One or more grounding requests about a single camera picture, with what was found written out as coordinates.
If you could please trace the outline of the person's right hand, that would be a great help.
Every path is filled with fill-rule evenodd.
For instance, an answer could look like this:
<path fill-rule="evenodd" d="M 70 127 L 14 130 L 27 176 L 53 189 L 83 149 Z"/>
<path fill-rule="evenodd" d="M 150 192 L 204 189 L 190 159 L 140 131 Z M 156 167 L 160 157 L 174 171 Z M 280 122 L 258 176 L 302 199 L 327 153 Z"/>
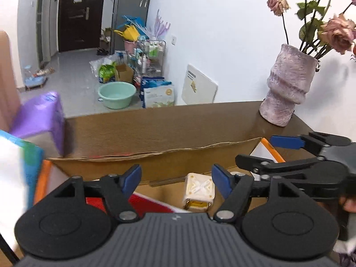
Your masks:
<path fill-rule="evenodd" d="M 343 210 L 348 213 L 356 213 L 356 197 L 355 196 L 342 196 L 339 199 L 339 204 Z"/>

